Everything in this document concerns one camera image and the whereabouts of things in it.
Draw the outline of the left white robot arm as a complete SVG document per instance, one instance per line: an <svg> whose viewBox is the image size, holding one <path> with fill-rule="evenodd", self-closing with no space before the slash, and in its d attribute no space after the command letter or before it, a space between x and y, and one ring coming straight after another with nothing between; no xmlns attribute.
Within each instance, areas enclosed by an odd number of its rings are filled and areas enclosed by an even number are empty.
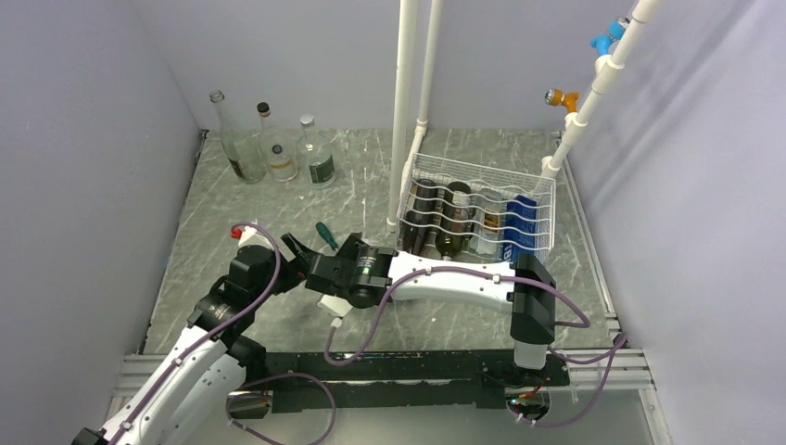
<svg viewBox="0 0 786 445"><path fill-rule="evenodd" d="M243 333L268 297L306 279L317 252L285 234L286 260L263 234L236 227L239 250L199 300L170 353L137 393L76 444L181 444L212 407L237 387L258 387L267 373L266 349Z"/></svg>

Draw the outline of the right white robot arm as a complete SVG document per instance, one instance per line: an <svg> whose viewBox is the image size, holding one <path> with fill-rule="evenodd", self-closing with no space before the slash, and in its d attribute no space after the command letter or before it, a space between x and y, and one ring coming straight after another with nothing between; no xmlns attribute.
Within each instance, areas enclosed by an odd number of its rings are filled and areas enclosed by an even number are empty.
<svg viewBox="0 0 786 445"><path fill-rule="evenodd" d="M556 283L534 255L514 262L434 260L366 244L353 235L333 255L303 251L305 286L343 299L352 309L383 309L395 301L460 303L510 319L511 372L532 385L547 370L547 348L555 340Z"/></svg>

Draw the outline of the clear bottle white label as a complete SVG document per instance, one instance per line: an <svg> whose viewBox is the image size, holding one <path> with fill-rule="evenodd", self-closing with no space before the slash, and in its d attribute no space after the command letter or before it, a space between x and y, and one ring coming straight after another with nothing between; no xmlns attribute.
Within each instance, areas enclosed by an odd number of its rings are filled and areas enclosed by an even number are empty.
<svg viewBox="0 0 786 445"><path fill-rule="evenodd" d="M290 138L272 124L271 108L267 102L259 102L257 112L260 117L260 149L269 174L276 182L292 181L298 176L298 164Z"/></svg>

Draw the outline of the clear bottle silver cap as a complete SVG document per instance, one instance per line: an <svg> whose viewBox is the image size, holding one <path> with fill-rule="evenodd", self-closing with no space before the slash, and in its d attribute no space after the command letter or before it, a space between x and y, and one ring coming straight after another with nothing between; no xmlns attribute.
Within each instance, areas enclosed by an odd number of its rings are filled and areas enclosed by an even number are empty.
<svg viewBox="0 0 786 445"><path fill-rule="evenodd" d="M332 143L315 125L311 114L300 117L301 137L298 148L303 155L304 169L314 188L326 188L336 177Z"/></svg>

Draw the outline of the dark bottle grey foil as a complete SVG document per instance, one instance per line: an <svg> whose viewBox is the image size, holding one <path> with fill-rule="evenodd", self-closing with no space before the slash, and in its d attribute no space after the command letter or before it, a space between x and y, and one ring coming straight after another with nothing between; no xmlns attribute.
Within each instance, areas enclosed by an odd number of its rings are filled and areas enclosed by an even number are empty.
<svg viewBox="0 0 786 445"><path fill-rule="evenodd" d="M462 251L469 221L473 216L471 192L466 183L448 184L435 240L437 252L444 261L451 261Z"/></svg>

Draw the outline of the clear bottle dark label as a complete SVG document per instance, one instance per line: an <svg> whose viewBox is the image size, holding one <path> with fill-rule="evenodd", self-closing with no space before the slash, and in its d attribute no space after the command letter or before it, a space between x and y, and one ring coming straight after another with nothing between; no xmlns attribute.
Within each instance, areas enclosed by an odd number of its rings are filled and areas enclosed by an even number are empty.
<svg viewBox="0 0 786 445"><path fill-rule="evenodd" d="M235 176L245 184L259 182L266 171L256 139L231 111L222 91L211 91L209 99L219 120L223 152Z"/></svg>

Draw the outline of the dark bottle gold foil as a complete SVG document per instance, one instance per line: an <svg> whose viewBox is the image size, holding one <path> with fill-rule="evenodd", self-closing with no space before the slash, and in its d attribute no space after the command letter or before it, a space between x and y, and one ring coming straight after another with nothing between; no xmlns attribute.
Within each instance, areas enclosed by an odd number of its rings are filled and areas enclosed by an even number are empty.
<svg viewBox="0 0 786 445"><path fill-rule="evenodd" d="M428 179L412 182L406 201L402 229L402 250L420 255L430 234L438 198L437 184Z"/></svg>

